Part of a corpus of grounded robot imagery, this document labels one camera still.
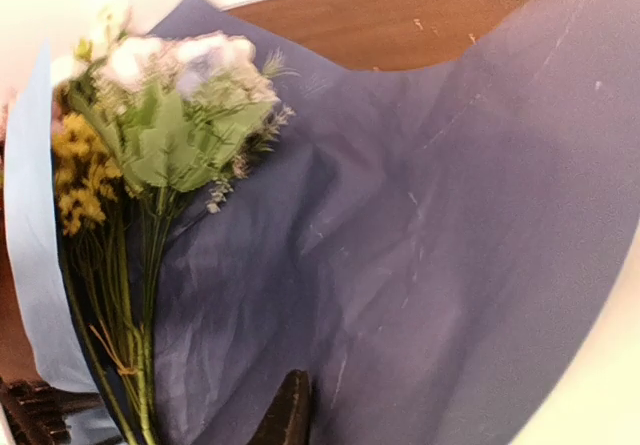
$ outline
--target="bouquet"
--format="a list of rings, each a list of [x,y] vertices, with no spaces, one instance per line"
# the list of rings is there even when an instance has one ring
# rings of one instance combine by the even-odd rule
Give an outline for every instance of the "bouquet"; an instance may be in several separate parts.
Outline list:
[[[90,38],[53,65],[60,266],[80,340],[125,440],[154,445],[154,310],[171,224],[202,187],[211,191],[208,212],[218,212],[233,183],[272,150],[293,111],[279,105],[271,79],[292,72],[277,52],[258,70],[244,37],[165,41],[133,36],[129,9],[101,17]],[[131,226],[142,237],[136,289]],[[126,403],[107,380],[105,356]]]

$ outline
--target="wrapping paper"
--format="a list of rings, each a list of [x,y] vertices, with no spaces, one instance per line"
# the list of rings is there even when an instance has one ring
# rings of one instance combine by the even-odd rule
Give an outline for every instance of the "wrapping paper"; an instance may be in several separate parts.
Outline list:
[[[532,0],[456,62],[379,73],[184,0],[153,33],[246,35],[299,75],[276,82],[297,111],[276,153],[171,233],[168,443],[246,443],[292,368],[314,378],[313,445],[508,443],[636,229],[639,7]]]

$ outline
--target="navy blue wrapping paper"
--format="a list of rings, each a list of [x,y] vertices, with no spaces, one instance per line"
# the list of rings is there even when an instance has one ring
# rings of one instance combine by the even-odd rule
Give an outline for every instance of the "navy blue wrapping paper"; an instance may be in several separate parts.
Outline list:
[[[292,368],[312,445],[504,445],[585,338],[640,212],[640,0],[532,0],[460,60],[351,72],[184,2],[153,33],[246,35],[299,76],[276,152],[161,272],[176,445],[247,442]],[[134,280],[136,258],[133,258]]]

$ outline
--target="light blue paper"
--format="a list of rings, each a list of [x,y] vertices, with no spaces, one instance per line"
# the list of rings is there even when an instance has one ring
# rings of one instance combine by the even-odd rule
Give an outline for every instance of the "light blue paper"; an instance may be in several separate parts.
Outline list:
[[[4,206],[7,249],[27,337],[40,376],[53,387],[95,392],[58,265],[51,169],[51,51],[46,43],[7,127]],[[73,420],[73,442],[117,434],[106,411]]]

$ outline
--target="wooden surface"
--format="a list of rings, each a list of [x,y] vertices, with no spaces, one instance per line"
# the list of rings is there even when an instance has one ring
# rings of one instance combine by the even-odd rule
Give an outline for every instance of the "wooden surface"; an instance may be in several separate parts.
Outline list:
[[[457,58],[526,1],[269,0],[231,13],[344,66],[401,70]],[[0,242],[0,376],[31,378],[33,356]]]

